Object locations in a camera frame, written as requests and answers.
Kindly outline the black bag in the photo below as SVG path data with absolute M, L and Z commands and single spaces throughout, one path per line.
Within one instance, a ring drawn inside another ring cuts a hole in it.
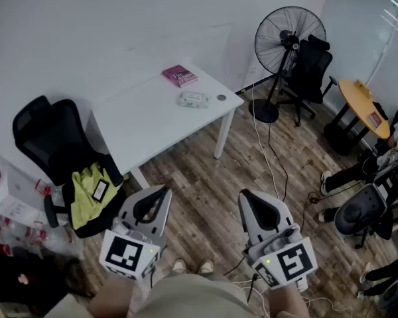
M 0 303 L 18 303 L 30 311 L 45 316 L 68 294 L 89 298 L 66 284 L 69 261 L 63 269 L 51 260 L 24 252 L 16 256 L 0 254 Z

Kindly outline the black-edged badge card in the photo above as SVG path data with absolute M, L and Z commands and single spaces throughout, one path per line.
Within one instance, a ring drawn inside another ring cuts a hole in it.
M 102 202 L 109 187 L 109 183 L 105 180 L 100 180 L 92 194 L 92 198 L 98 202 Z

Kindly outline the round yellow table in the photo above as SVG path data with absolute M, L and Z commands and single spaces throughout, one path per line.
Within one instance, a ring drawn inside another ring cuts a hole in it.
M 367 86 L 360 80 L 351 81 L 341 79 L 338 82 L 340 93 L 344 97 L 346 104 L 338 112 L 335 118 L 324 127 L 324 136 L 331 148 L 342 156 L 347 156 L 352 148 L 356 146 L 361 139 L 369 132 L 375 134 L 378 138 L 387 139 L 391 135 L 388 117 L 379 103 L 375 101 Z M 351 110 L 355 117 L 346 128 L 339 125 L 342 117 Z M 367 117 L 377 112 L 382 120 L 382 124 L 377 129 L 373 129 Z M 350 138 L 348 133 L 353 127 L 361 122 L 364 128 L 354 138 Z

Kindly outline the person's right forearm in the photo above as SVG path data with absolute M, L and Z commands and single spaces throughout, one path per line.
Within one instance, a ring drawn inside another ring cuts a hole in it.
M 308 307 L 295 283 L 269 290 L 269 315 L 270 318 L 310 318 Z

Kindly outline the grey plastic chair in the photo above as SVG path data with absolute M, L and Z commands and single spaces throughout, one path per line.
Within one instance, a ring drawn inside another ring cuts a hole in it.
M 355 193 L 336 212 L 334 224 L 341 235 L 361 236 L 364 246 L 368 235 L 377 234 L 389 240 L 398 229 L 398 217 L 393 210 L 398 207 L 398 165 Z

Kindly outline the clear bags with red parts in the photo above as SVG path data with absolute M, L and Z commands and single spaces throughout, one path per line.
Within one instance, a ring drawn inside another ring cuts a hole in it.
M 11 166 L 0 167 L 0 183 L 4 178 L 25 178 L 36 189 L 36 183 L 22 175 Z M 83 245 L 73 231 L 66 226 L 66 221 L 58 220 L 56 228 L 51 224 L 29 227 L 0 215 L 0 240 L 9 246 L 23 246 L 38 250 L 44 248 L 49 252 L 82 259 Z

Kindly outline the white table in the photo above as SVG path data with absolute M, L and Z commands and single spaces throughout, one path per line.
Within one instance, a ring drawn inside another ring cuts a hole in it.
M 119 93 L 92 109 L 93 118 L 121 174 L 130 174 L 141 188 L 149 184 L 139 167 L 156 155 L 199 131 L 217 119 L 221 127 L 214 158 L 221 157 L 235 110 L 243 99 L 190 62 L 182 66 L 198 77 L 187 85 L 188 91 L 211 96 L 207 109 L 193 109 L 177 104 L 180 88 L 161 74 L 160 68 L 139 74 L 141 81 L 129 81 Z M 225 95 L 220 101 L 218 95 Z

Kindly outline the pink book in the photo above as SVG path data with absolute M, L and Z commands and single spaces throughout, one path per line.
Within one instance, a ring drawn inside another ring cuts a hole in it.
M 162 71 L 162 76 L 178 88 L 183 88 L 198 80 L 198 77 L 181 65 Z

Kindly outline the white wet wipe pack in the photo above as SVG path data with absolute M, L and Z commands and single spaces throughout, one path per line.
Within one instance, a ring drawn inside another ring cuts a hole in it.
M 198 102 L 189 102 L 189 100 L 185 100 L 184 98 L 184 93 L 186 91 L 182 91 L 179 96 L 176 98 L 177 104 L 182 106 L 182 107 L 189 107 L 193 109 L 207 109 L 211 100 L 211 96 L 205 93 L 202 93 L 204 95 L 204 100 L 201 103 Z

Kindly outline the yellow-green vest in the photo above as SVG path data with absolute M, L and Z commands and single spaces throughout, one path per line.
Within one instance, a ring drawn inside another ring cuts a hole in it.
M 92 198 L 92 194 L 100 180 L 109 183 L 109 187 L 102 202 Z M 72 185 L 74 186 L 74 199 L 70 204 L 70 216 L 72 226 L 76 230 L 86 225 L 94 224 L 95 221 L 111 220 L 116 216 L 119 208 L 125 200 L 125 192 L 121 189 L 127 176 L 122 176 L 122 181 L 114 185 L 109 172 L 94 162 L 91 166 L 84 168 L 82 172 L 72 173 Z

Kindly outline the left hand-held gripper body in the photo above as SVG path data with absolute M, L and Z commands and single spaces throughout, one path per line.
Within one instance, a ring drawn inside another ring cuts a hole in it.
M 120 212 L 105 232 L 99 263 L 109 272 L 139 281 L 155 271 L 165 247 L 165 235 L 153 240 L 150 222 L 121 218 Z

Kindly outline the person's left forearm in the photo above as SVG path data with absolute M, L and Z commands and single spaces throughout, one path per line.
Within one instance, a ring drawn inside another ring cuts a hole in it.
M 130 312 L 131 297 L 135 282 L 111 273 L 87 306 L 93 318 L 159 318 L 146 306 L 142 310 Z

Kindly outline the black standing fan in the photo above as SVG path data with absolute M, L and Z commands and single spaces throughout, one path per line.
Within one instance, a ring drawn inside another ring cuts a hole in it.
M 270 124 L 278 119 L 277 103 L 288 98 L 281 93 L 281 88 L 296 64 L 299 42 L 311 34 L 326 41 L 322 21 L 303 7 L 281 7 L 259 24 L 255 34 L 255 54 L 259 63 L 275 76 L 275 80 L 267 98 L 254 99 L 249 103 L 249 112 L 256 120 Z

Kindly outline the black mesh office chair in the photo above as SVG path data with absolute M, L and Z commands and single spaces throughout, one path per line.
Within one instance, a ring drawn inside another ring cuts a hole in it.
M 117 191 L 101 213 L 74 231 L 80 238 L 92 237 L 110 229 L 126 199 L 122 190 L 123 175 L 117 169 L 109 154 L 95 151 L 90 145 L 76 104 L 70 99 L 49 103 L 40 96 L 22 108 L 13 119 L 13 136 L 16 147 L 30 158 L 58 188 L 59 196 L 48 191 L 44 196 L 44 210 L 51 227 L 59 225 L 58 215 L 69 217 L 71 204 L 75 200 L 74 172 L 82 172 L 92 164 L 98 164 L 101 172 L 109 179 L 103 182 L 107 190 L 116 187 Z

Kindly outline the person's beige clothing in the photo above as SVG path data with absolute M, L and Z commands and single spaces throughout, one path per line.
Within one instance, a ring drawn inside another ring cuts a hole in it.
M 255 318 L 245 293 L 221 276 L 178 274 L 159 280 L 132 318 Z

